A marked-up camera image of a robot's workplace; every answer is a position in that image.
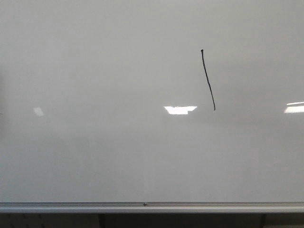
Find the white whiteboard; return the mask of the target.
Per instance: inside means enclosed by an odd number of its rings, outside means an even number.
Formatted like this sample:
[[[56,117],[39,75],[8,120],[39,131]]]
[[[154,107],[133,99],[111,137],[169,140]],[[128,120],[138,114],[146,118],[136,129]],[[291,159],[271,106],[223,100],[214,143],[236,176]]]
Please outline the white whiteboard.
[[[301,202],[303,99],[301,0],[3,0],[0,200]]]

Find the black marker stroke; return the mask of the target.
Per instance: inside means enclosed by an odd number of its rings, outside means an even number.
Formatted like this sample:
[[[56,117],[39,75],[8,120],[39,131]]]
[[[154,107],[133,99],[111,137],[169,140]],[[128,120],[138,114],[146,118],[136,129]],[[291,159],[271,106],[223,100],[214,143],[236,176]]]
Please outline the black marker stroke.
[[[209,76],[208,76],[207,69],[206,69],[206,64],[205,64],[205,59],[204,59],[204,50],[201,49],[200,52],[201,52],[201,59],[202,59],[202,66],[203,66],[204,74],[205,74],[206,81],[207,81],[209,91],[210,91],[210,95],[211,95],[213,110],[215,111],[216,110],[216,105],[215,105],[215,100],[214,100],[214,95],[213,95],[213,91],[212,91],[212,88],[211,88],[211,84],[210,84],[210,81],[209,81]]]

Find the aluminium whiteboard tray rail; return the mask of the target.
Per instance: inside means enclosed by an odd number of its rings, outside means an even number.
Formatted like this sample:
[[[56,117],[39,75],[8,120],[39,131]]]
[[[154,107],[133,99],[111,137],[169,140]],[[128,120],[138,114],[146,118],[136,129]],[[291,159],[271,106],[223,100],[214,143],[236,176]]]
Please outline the aluminium whiteboard tray rail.
[[[1,213],[303,213],[303,202],[1,202]]]

